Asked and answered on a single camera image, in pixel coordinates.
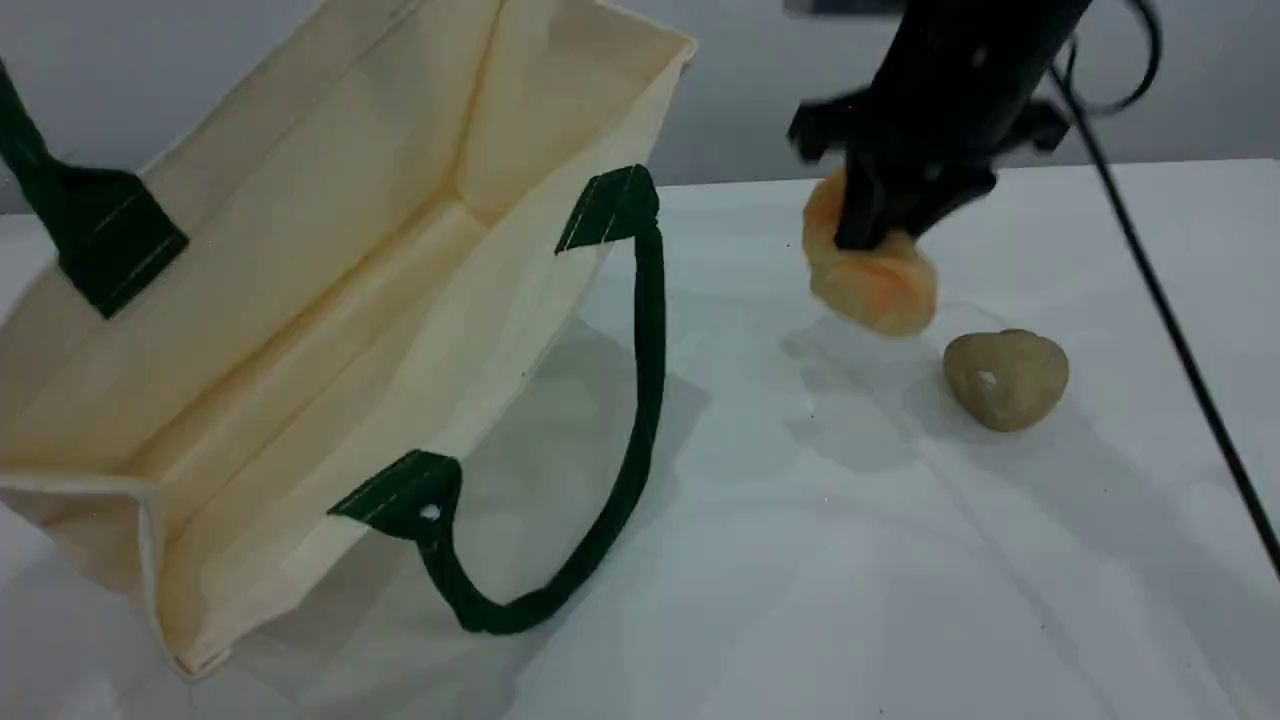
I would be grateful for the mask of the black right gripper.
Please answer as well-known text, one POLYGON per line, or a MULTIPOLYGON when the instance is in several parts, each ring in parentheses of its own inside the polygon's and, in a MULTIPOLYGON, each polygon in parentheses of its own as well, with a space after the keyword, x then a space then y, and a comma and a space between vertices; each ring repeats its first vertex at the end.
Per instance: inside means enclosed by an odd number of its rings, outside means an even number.
MULTIPOLYGON (((1085 1, 788 1, 812 19, 895 18, 872 81, 801 102, 787 131, 806 164, 833 150, 892 167, 988 169, 1020 149, 1053 152, 1070 123, 1036 99, 1041 81, 1088 9, 1085 1)), ((919 238, 995 190, 996 173, 940 173, 905 193, 899 228, 919 238)), ((846 176, 835 245, 877 250, 887 236, 888 190, 878 176, 846 176)))

